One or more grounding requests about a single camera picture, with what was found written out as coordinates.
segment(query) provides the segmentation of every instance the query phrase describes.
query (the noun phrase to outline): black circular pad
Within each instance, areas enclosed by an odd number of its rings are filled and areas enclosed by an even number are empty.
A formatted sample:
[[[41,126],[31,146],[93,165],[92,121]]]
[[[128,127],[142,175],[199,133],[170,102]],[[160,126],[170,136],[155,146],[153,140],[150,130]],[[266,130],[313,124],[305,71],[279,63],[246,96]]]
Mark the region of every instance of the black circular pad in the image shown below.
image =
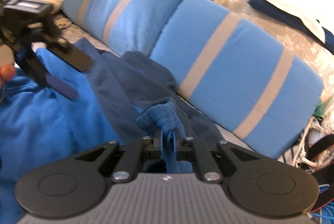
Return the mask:
[[[271,195],[285,195],[296,187],[293,179],[279,173],[262,175],[258,178],[257,184],[259,189]]]
[[[92,162],[61,160],[28,172],[15,186],[27,212],[42,218],[69,218],[95,207],[106,183]]]
[[[38,188],[48,196],[64,196],[73,192],[78,185],[75,177],[67,174],[52,174],[39,182]]]
[[[311,175],[271,159],[244,162],[232,175],[228,191],[242,208],[269,218],[310,211],[319,194]]]

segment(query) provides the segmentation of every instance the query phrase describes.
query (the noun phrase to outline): silver screw head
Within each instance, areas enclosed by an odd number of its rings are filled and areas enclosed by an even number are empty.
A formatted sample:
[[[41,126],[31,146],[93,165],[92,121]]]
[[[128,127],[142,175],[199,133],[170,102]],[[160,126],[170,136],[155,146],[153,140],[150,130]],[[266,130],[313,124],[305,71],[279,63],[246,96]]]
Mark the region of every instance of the silver screw head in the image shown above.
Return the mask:
[[[130,174],[126,171],[117,171],[113,174],[113,178],[116,180],[123,181],[125,179],[128,179],[130,177]]]
[[[217,172],[208,172],[204,174],[204,178],[207,181],[217,181],[220,179],[220,174]]]
[[[148,146],[148,145],[151,145],[151,142],[152,142],[152,138],[149,137],[149,136],[144,136],[142,137],[143,141],[144,141],[144,145],[145,146]]]
[[[173,178],[172,178],[172,176],[170,176],[170,175],[166,175],[166,176],[163,176],[162,179],[163,179],[164,181],[166,181],[166,182],[169,182],[169,181],[170,181],[171,179],[173,179]]]

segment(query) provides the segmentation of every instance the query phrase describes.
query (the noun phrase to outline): white rope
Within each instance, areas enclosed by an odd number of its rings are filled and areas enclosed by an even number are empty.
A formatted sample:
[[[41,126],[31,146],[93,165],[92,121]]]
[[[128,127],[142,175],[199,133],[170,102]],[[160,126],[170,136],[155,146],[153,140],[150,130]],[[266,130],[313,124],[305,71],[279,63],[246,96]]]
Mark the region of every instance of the white rope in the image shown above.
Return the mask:
[[[297,152],[292,160],[292,165],[294,167],[298,167],[298,164],[300,164],[302,162],[302,158],[305,158],[306,156],[306,151],[305,151],[305,139],[306,136],[309,133],[309,130],[311,129],[312,123],[315,120],[315,117],[311,117],[306,125],[306,127],[304,128],[304,132],[302,134]]]
[[[322,215],[322,208],[319,210],[319,215]],[[319,224],[322,224],[322,217],[319,217]]]

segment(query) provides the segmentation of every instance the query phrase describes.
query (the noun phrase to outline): metal bolt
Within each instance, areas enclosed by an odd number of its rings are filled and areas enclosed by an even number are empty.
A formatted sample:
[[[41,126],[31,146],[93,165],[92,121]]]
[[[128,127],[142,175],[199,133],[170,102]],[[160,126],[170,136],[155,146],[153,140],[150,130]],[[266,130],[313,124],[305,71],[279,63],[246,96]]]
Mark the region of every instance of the metal bolt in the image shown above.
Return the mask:
[[[170,175],[166,175],[162,178],[164,181],[169,182],[171,179],[173,179]]]
[[[208,172],[204,174],[204,178],[207,181],[217,181],[220,179],[220,174],[217,172]]]
[[[128,179],[130,177],[130,174],[126,171],[117,171],[113,174],[113,178],[116,180],[123,181],[125,179]]]
[[[193,141],[194,138],[192,136],[187,136],[184,140],[183,140],[183,144],[189,147],[192,147],[193,145]]]
[[[152,141],[151,137],[149,137],[149,136],[144,136],[144,137],[143,137],[143,140],[144,140],[144,145],[145,145],[145,146],[147,146],[147,145],[151,145],[151,141]]]

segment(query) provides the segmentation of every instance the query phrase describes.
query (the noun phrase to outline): black strap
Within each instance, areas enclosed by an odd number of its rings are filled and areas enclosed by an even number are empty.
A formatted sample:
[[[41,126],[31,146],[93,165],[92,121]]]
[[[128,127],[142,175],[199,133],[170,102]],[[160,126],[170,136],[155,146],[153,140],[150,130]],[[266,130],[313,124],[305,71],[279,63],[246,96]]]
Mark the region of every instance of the black strap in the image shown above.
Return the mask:
[[[334,134],[326,135],[309,148],[307,159],[313,161],[320,153],[334,146]],[[319,194],[311,213],[334,201],[334,163],[320,169],[312,174],[319,185],[330,185],[327,190]]]
[[[312,175],[318,181],[319,185],[329,184],[330,187],[319,194],[311,213],[318,211],[320,208],[334,201],[334,163],[314,172]]]
[[[313,161],[321,152],[332,146],[334,146],[334,134],[326,135],[309,148],[307,159]]]

